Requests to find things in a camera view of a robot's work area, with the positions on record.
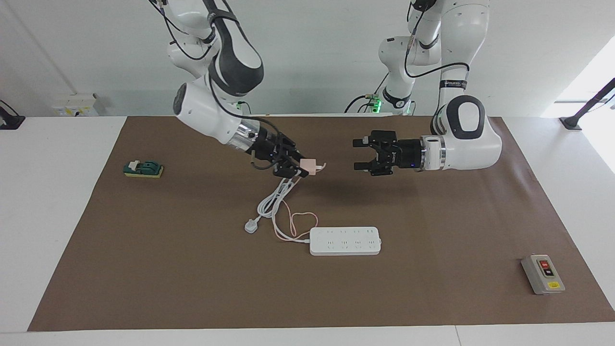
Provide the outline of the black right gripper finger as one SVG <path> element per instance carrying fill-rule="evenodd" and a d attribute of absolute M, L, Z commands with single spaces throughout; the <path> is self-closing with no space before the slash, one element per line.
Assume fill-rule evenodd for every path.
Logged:
<path fill-rule="evenodd" d="M 307 177 L 309 172 L 292 161 L 281 161 L 274 165 L 274 175 L 284 179 L 292 179 L 296 176 Z"/>
<path fill-rule="evenodd" d="M 301 153 L 296 147 L 296 143 L 290 139 L 281 139 L 278 143 L 278 160 L 296 161 L 301 160 Z"/>

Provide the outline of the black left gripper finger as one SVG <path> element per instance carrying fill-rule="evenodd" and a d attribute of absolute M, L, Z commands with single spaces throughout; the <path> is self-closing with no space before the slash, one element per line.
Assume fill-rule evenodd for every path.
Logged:
<path fill-rule="evenodd" d="M 354 162 L 355 171 L 365 171 L 371 176 L 387 175 L 387 165 L 378 161 Z"/>
<path fill-rule="evenodd" d="M 368 136 L 352 140 L 354 148 L 393 148 L 397 146 L 395 131 L 371 131 Z"/>

